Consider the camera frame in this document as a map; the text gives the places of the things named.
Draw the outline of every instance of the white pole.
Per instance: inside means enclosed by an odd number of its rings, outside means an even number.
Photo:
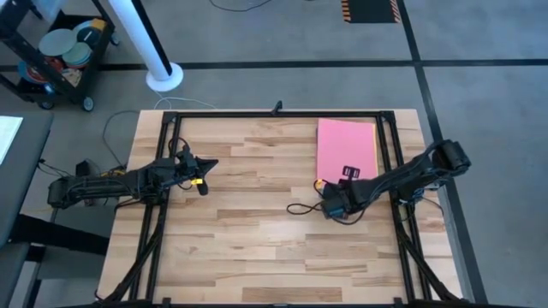
[[[178,87],[184,76],[181,67],[170,62],[172,68],[171,75],[165,69],[162,59],[154,47],[150,35],[146,31],[132,1],[109,1],[148,68],[148,74],[146,75],[147,85],[153,91],[157,92],[166,92]]]

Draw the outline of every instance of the black floor mat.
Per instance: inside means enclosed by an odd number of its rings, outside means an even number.
[[[349,23],[399,23],[396,0],[342,0],[342,17]]]

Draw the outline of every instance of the wood grain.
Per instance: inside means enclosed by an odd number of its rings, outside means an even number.
[[[424,150],[420,124],[414,110],[395,112],[407,161]],[[161,117],[161,111],[141,112],[130,169],[154,159]],[[354,226],[327,221],[319,212],[291,216],[285,211],[290,203],[319,201],[312,187],[317,122],[183,120],[181,136],[193,153],[215,157],[219,164],[207,176],[208,196],[201,197],[194,188],[172,189],[155,302],[171,297],[175,303],[368,304],[405,298],[386,195]],[[393,146],[389,149],[395,166]],[[383,172],[380,153],[378,157]],[[429,192],[428,198],[438,200],[435,193]],[[143,212],[143,206],[136,205],[116,214],[99,296],[108,295],[133,263]],[[422,202],[415,215],[427,262],[460,295],[440,209]],[[146,267],[141,296],[147,273]],[[418,284],[416,270],[413,274]]]

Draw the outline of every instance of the pink paper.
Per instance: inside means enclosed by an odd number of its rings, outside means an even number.
[[[346,180],[345,166],[360,170],[357,179],[372,179],[378,175],[375,125],[319,119],[318,178],[332,183]]]

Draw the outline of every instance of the white pole base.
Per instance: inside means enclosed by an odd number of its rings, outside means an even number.
[[[185,74],[182,71],[182,68],[173,62],[171,64],[171,76],[167,80],[155,80],[149,71],[146,73],[146,83],[153,91],[156,92],[167,92],[177,88],[184,78]]]

